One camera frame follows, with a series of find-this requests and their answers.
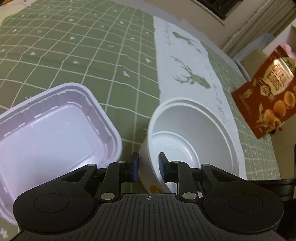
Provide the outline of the white foam bowl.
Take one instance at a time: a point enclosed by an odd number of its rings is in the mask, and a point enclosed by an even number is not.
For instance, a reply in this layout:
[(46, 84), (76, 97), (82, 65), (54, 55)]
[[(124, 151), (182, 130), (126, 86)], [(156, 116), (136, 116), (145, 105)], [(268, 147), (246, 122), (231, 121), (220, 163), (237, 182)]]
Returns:
[(147, 192), (175, 193), (177, 185), (161, 177), (159, 153), (192, 168), (211, 164), (247, 178), (240, 142), (210, 109), (189, 98), (171, 98), (157, 107), (139, 149), (138, 174)]

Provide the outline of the white rectangular plastic container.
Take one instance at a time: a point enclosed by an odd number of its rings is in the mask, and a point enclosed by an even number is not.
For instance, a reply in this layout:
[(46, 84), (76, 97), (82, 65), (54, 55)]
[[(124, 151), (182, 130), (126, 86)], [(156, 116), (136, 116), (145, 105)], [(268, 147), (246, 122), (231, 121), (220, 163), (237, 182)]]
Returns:
[(84, 85), (64, 83), (1, 114), (1, 218), (16, 224), (23, 192), (87, 164), (107, 167), (121, 137)]

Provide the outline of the green checked tablecloth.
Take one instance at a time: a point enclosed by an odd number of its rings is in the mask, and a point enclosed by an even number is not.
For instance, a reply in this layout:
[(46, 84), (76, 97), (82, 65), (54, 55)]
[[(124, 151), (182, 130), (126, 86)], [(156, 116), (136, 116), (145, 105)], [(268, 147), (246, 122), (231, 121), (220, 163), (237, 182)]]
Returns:
[(88, 87), (137, 150), (159, 104), (154, 20), (111, 1), (37, 1), (1, 27), (1, 113), (48, 88)]

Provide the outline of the red snack bag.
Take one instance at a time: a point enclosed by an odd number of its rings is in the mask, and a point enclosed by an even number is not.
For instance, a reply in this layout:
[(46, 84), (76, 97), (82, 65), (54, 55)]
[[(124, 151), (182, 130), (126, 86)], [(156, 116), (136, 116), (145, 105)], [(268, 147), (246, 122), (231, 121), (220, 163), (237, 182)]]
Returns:
[(281, 45), (232, 97), (257, 139), (295, 115), (295, 58)]

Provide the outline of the dark window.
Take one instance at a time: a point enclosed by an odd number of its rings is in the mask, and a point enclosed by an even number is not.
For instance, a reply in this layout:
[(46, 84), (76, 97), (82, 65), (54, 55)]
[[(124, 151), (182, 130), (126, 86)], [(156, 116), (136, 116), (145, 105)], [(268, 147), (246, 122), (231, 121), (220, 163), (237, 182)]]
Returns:
[(225, 20), (227, 15), (241, 3), (241, 0), (199, 0), (203, 6), (210, 10), (219, 19)]

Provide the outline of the beige curtain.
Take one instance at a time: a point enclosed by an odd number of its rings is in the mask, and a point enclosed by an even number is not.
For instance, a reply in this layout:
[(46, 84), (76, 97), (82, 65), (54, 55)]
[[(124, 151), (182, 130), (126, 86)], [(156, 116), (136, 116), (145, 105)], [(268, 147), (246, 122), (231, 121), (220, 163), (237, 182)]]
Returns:
[(279, 35), (295, 19), (295, 1), (265, 1), (224, 44), (222, 50), (233, 57), (263, 33)]

